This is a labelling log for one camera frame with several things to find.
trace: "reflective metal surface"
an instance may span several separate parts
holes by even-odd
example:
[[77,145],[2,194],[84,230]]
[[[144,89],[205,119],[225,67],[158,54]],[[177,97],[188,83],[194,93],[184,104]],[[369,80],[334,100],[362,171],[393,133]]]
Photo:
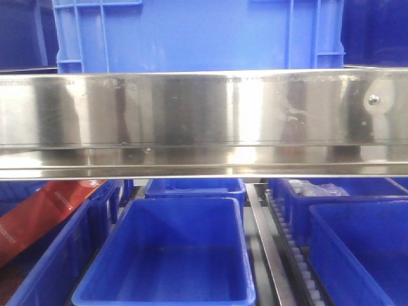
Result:
[[408,175],[408,69],[0,76],[0,177]]
[[296,306],[294,293],[289,285],[289,280],[283,267],[281,257],[279,256],[273,236],[270,233],[265,216],[263,215],[262,206],[258,200],[255,185],[247,184],[248,199],[251,203],[252,211],[256,226],[259,230],[259,236],[265,250],[265,257],[268,262],[268,269],[273,279],[273,286],[277,294],[278,303],[281,306]]

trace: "blue plastic bin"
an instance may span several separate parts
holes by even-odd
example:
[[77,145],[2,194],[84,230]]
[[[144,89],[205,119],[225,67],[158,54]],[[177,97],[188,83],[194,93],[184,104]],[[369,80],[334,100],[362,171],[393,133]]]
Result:
[[119,203],[120,207],[125,207],[126,204],[128,204],[129,200],[131,199],[134,189],[135,189],[135,183],[133,182],[133,180],[124,180],[124,187],[120,195],[120,203]]
[[39,191],[47,181],[0,182],[0,202],[22,201]]
[[2,0],[0,11],[0,69],[56,65],[58,40],[51,0]]
[[241,178],[155,178],[145,188],[146,198],[235,198],[242,220],[245,192]]
[[236,199],[141,199],[125,208],[73,295],[85,305],[251,305]]
[[310,262],[335,305],[408,304],[407,201],[310,210]]
[[312,184],[329,184],[343,187],[350,196],[299,196],[290,186],[288,179],[280,178],[285,190],[284,218],[290,224],[293,240],[297,246],[310,243],[310,212],[313,204],[408,200],[408,193],[386,178],[302,178]]
[[402,0],[344,1],[345,63],[408,66],[407,11]]
[[[65,303],[94,253],[109,234],[106,201],[115,191],[116,183],[108,183],[83,202],[68,220],[8,264],[19,267],[21,275],[25,277],[8,306]],[[0,215],[16,204],[18,202],[0,203]]]
[[343,66],[343,0],[53,4],[61,73]]

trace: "metal bar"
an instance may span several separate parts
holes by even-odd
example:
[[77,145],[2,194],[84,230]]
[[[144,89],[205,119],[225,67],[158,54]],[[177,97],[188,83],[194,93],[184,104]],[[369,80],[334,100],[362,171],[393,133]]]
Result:
[[408,69],[0,76],[0,179],[408,175]]
[[285,269],[275,246],[275,242],[269,231],[268,224],[263,214],[261,204],[259,203],[258,194],[254,185],[247,185],[247,194],[251,203],[252,211],[254,212],[256,225],[258,227],[259,235],[265,250],[268,268],[273,279],[273,285],[275,287],[280,306],[296,306],[295,297],[289,285],[288,277],[285,273]]

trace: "red bag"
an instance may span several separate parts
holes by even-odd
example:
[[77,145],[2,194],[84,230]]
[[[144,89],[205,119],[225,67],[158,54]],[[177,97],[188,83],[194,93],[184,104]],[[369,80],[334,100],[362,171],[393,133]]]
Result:
[[0,268],[65,220],[104,180],[62,180],[0,217]]

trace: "stainless steel rail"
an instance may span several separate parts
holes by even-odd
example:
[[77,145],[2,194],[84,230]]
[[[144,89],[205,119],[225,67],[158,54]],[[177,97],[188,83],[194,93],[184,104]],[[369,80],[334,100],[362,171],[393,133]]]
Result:
[[408,69],[1,75],[0,179],[408,175]]

